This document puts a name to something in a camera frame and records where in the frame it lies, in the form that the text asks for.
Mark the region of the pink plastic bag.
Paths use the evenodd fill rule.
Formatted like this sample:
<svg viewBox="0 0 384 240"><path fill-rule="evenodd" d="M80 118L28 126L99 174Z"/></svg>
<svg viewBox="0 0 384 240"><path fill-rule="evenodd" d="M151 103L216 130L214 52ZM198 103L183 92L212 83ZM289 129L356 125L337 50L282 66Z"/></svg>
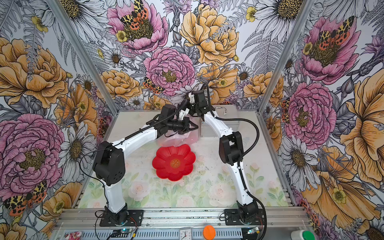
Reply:
<svg viewBox="0 0 384 240"><path fill-rule="evenodd" d="M189 118L190 127L199 127L198 130L189 132L187 134L178 134L172 130L169 130L167 126L167 132L158 138L158 145L160 147L179 147L184 144L191 145L196 143L199 139L201 121L198 118Z"/></svg>

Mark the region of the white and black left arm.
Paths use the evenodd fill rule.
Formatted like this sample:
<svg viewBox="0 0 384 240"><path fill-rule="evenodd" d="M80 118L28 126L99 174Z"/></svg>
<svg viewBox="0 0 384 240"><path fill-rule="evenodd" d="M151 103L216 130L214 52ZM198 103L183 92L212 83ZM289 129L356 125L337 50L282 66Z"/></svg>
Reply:
<svg viewBox="0 0 384 240"><path fill-rule="evenodd" d="M114 142L99 144L93 171L104 188L106 206L100 218L101 227L135 226L139 217L130 217L124 199L122 180L126 174L129 155L147 143L157 140L168 131L185 134L198 129L187 116L190 107L183 102L178 107L165 105L161 112L136 132Z"/></svg>

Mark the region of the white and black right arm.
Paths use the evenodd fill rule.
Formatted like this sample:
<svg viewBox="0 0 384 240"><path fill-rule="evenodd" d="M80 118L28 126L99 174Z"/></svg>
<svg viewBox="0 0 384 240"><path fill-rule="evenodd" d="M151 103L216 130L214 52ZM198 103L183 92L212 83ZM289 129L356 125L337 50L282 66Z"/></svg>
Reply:
<svg viewBox="0 0 384 240"><path fill-rule="evenodd" d="M244 224L251 223L259 214L261 205L249 189L244 170L244 157L258 143L260 131L247 119L224 119L206 99L203 90L191 92L187 98L187 109L192 116L200 117L219 137L219 157L227 165L235 184L239 218ZM248 150L244 150L242 135L226 125L226 122L241 121L251 124L256 130L256 139Z"/></svg>

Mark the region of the red flower-shaped plate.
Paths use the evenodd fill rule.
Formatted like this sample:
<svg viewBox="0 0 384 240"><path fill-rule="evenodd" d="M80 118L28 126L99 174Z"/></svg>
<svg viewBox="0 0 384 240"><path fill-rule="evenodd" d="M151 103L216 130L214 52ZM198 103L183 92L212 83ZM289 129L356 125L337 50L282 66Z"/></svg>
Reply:
<svg viewBox="0 0 384 240"><path fill-rule="evenodd" d="M192 173L195 161L195 153L191 151L189 145L184 144L179 147L159 148L152 166L160 179L177 182Z"/></svg>

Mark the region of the small white timer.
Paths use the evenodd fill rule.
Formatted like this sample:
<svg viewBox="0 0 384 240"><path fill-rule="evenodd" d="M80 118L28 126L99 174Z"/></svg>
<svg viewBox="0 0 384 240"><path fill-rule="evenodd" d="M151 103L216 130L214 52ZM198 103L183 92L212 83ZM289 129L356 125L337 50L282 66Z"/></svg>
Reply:
<svg viewBox="0 0 384 240"><path fill-rule="evenodd" d="M191 228L184 228L180 229L179 231L179 240L192 240L192 229Z"/></svg>

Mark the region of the orange round button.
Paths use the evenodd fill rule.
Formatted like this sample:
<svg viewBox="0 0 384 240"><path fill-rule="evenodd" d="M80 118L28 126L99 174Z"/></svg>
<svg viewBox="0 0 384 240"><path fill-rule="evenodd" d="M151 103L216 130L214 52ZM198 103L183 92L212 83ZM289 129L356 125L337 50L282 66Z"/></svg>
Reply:
<svg viewBox="0 0 384 240"><path fill-rule="evenodd" d="M213 240L216 237L216 230L213 226L208 225L203 229L203 237L205 240Z"/></svg>

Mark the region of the green capped white bottle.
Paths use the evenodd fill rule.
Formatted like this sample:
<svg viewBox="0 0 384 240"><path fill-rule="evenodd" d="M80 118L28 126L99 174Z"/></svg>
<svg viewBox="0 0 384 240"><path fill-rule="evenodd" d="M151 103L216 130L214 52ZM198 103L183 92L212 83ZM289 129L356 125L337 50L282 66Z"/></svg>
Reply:
<svg viewBox="0 0 384 240"><path fill-rule="evenodd" d="M296 230L291 232L291 240L316 240L315 235L307 230Z"/></svg>

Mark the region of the aluminium corner post left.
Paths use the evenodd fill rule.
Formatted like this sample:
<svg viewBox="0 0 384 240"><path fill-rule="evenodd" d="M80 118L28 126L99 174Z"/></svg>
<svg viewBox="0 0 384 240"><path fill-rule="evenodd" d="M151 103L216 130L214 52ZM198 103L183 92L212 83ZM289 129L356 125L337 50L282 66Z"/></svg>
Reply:
<svg viewBox="0 0 384 240"><path fill-rule="evenodd" d="M82 43L81 38L78 36L77 32L73 28L71 20L66 14L60 1L48 1L47 4L51 9L51 11L53 12L53 15L55 16L55 18L60 23L62 29L64 30L64 33L69 38L70 43L76 50L77 54L82 60L82 63L85 65L86 69L88 70L89 75L92 77L101 95L104 97L104 100L108 105L108 107L110 108L112 115L116 117L119 113L119 108L114 102L111 95L109 94L104 82L101 79L101 76L99 75L99 72L97 71L97 68L92 62L85 46Z"/></svg>

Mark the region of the aluminium corner post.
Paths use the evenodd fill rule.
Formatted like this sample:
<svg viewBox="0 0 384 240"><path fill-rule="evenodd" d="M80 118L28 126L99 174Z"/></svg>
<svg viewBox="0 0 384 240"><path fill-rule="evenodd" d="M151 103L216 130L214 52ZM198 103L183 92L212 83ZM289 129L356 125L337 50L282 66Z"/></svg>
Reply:
<svg viewBox="0 0 384 240"><path fill-rule="evenodd" d="M78 36L77 32L73 28L71 20L66 14L60 1L48 1L47 4L51 9L51 11L53 12L53 15L55 16L55 18L60 23L62 29L64 30L64 33L69 38L70 43L76 50L77 54L82 60L82 63L85 65L86 69L88 70L89 75L92 77L101 95L104 97L104 100L108 105L108 107L110 108L112 115L116 117L119 113L119 108L114 102L111 95L109 94L104 82L101 79L101 76L99 75L99 72L97 71L97 68L92 62L85 46L82 43L81 38Z"/></svg>
<svg viewBox="0 0 384 240"><path fill-rule="evenodd" d="M266 88L266 92L263 95L262 101L258 108L258 113L261 115L264 111L264 109L267 106L267 103L269 103L269 100L272 96L272 93L277 86L279 82L279 78L281 76L281 73L283 71L283 68L290 56L290 53L292 49L294 48L294 45L297 43L297 40L299 38L299 34L301 33L302 29L306 25L306 21L309 18L309 15L311 13L311 10L313 8L314 1L304 1L302 4L302 7L299 11L298 17L296 19L296 22L294 24L294 27L291 31L291 33L288 35L286 44L284 45L283 51L280 54L280 58L277 62L277 65L273 71L273 74L271 76L271 81L268 87Z"/></svg>

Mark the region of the aluminium corner post right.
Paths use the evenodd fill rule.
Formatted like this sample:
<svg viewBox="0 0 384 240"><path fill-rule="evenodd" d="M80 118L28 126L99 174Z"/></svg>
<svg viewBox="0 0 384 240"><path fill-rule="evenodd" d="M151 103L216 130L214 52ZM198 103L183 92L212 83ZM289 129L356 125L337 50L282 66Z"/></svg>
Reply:
<svg viewBox="0 0 384 240"><path fill-rule="evenodd" d="M277 62L277 65L273 71L273 74L271 76L271 81L268 87L266 88L266 92L263 95L262 101L258 108L258 113L261 115L264 111L264 109L267 106L267 103L269 103L269 100L272 96L272 93L277 86L279 82L279 78L281 76L281 73L283 71L283 68L290 56L290 53L292 49L294 48L294 45L297 43L297 40L299 38L299 34L301 33L302 29L306 25L306 21L309 18L309 15L311 13L311 10L313 8L314 1L304 1L302 4L302 7L299 11L298 17L296 19L296 22L294 24L294 27L291 31L291 33L288 35L286 44L284 45L283 51L280 54L280 58Z"/></svg>

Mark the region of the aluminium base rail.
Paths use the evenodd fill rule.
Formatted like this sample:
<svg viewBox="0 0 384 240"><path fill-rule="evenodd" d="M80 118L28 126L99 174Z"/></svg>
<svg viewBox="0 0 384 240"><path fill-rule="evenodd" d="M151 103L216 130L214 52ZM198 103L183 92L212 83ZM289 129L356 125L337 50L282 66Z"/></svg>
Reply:
<svg viewBox="0 0 384 240"><path fill-rule="evenodd" d="M179 231L192 229L192 240L202 240L211 225L217 240L289 240L291 232L311 231L302 207L267 207L266 215L244 225L229 208L146 208L127 226L102 227L101 209L70 209L59 217L52 240L67 240L77 232L82 240L179 240Z"/></svg>

